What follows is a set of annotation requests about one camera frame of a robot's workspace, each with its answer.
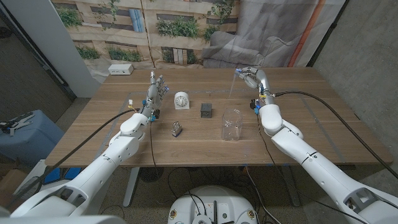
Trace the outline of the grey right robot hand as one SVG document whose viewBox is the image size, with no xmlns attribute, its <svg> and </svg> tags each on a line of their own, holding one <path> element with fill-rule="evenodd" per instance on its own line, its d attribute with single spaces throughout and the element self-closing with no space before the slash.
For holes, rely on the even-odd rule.
<svg viewBox="0 0 398 224">
<path fill-rule="evenodd" d="M 258 89 L 260 97 L 272 97 L 271 87 L 263 70 L 254 67 L 237 68 L 234 75 L 244 80 L 248 87 Z"/>
</svg>

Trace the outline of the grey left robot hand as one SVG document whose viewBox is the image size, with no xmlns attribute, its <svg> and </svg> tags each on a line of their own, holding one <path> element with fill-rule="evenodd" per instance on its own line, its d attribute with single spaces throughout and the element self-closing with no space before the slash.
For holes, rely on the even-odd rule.
<svg viewBox="0 0 398 224">
<path fill-rule="evenodd" d="M 145 102 L 141 109 L 141 114 L 148 117 L 150 121 L 153 121 L 159 117 L 159 108 L 162 104 L 164 95 L 168 92 L 169 88 L 164 85 L 163 76 L 160 75 L 158 78 L 155 77 L 155 72 L 150 72 L 150 86 L 147 91 Z"/>
</svg>

